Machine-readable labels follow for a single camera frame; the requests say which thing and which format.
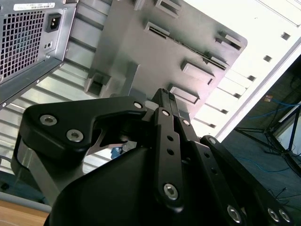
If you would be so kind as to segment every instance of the barcode sticker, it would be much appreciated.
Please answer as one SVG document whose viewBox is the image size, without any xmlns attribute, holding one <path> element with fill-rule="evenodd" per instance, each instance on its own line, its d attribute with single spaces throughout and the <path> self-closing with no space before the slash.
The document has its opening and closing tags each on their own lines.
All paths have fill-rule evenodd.
<svg viewBox="0 0 301 226">
<path fill-rule="evenodd" d="M 34 9 L 45 9 L 45 8 L 54 8 L 55 3 L 29 3 L 29 4 L 15 4 L 14 11 L 23 11 L 23 10 L 34 10 Z"/>
</svg>

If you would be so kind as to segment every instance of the robotic arm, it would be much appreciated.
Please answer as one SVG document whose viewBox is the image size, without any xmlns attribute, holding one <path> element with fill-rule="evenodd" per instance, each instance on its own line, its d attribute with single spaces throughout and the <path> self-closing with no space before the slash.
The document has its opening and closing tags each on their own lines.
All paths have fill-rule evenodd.
<svg viewBox="0 0 301 226">
<path fill-rule="evenodd" d="M 289 213 L 214 137 L 199 139 L 175 97 L 152 110 L 132 97 L 35 105 L 12 168 L 52 205 L 46 226 L 293 226 Z M 86 155 L 137 147 L 84 175 Z"/>
</svg>

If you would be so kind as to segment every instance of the power supply vent grille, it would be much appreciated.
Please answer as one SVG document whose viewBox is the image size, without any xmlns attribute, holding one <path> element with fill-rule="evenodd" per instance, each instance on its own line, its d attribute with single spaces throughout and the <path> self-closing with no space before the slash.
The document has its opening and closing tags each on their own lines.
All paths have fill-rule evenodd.
<svg viewBox="0 0 301 226">
<path fill-rule="evenodd" d="M 3 19 L 0 81 L 37 61 L 44 16 L 43 11 L 35 11 Z"/>
</svg>

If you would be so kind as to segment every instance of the metal screw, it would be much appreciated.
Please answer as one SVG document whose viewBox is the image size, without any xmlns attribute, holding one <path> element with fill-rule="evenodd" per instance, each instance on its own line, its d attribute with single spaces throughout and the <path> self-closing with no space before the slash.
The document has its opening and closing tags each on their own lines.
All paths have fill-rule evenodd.
<svg viewBox="0 0 301 226">
<path fill-rule="evenodd" d="M 288 223 L 291 222 L 290 218 L 288 217 L 288 215 L 283 211 L 283 210 L 279 210 L 280 216 L 282 216 L 282 218 L 284 220 L 286 220 Z"/>
<path fill-rule="evenodd" d="M 165 110 L 162 110 L 162 113 L 166 116 L 170 116 L 169 112 L 168 111 L 165 111 Z"/>
<path fill-rule="evenodd" d="M 211 137 L 209 138 L 209 141 L 210 141 L 210 143 L 213 144 L 213 145 L 216 144 L 216 141 L 215 141 L 213 138 L 211 138 Z"/>
<path fill-rule="evenodd" d="M 229 214 L 229 216 L 236 222 L 236 223 L 240 223 L 241 222 L 241 217 L 240 214 L 237 212 L 237 210 L 232 207 L 232 206 L 228 206 L 227 207 L 227 212 Z"/>
<path fill-rule="evenodd" d="M 187 120 L 184 119 L 183 122 L 186 126 L 190 126 L 190 123 Z"/>
<path fill-rule="evenodd" d="M 134 102 L 134 105 L 135 105 L 135 107 L 137 107 L 137 108 L 142 108 L 142 105 L 141 105 L 140 103 L 138 103 L 138 102 Z"/>
<path fill-rule="evenodd" d="M 53 126 L 57 124 L 57 120 L 50 114 L 45 114 L 40 117 L 40 122 L 45 126 Z"/>
<path fill-rule="evenodd" d="M 178 191 L 172 184 L 165 184 L 163 189 L 169 199 L 176 200 L 178 198 Z"/>
<path fill-rule="evenodd" d="M 274 221 L 279 222 L 279 217 L 277 216 L 277 214 L 273 210 L 268 208 L 268 213 Z"/>
<path fill-rule="evenodd" d="M 67 132 L 67 138 L 72 142 L 80 142 L 84 139 L 84 135 L 77 129 L 71 129 Z"/>
</svg>

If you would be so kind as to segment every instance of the computer tower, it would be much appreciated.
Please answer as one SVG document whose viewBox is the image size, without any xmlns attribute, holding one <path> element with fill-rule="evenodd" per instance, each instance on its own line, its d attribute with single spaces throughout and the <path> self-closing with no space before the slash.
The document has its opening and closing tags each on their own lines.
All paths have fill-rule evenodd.
<svg viewBox="0 0 301 226">
<path fill-rule="evenodd" d="M 77 1 L 0 1 L 0 109 L 62 65 Z"/>
</svg>

